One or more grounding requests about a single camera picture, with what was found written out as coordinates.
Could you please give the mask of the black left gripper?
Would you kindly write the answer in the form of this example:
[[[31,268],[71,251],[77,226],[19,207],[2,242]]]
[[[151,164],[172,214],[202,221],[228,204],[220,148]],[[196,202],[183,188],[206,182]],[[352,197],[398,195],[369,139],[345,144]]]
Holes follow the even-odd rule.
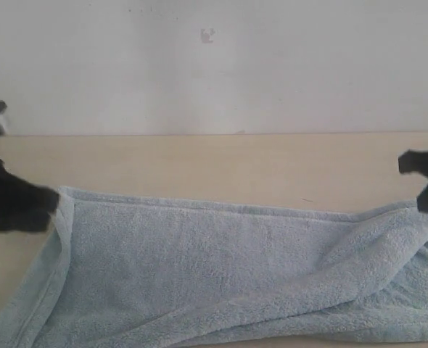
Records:
[[[58,207],[60,195],[9,173],[0,159],[0,232],[43,233]]]

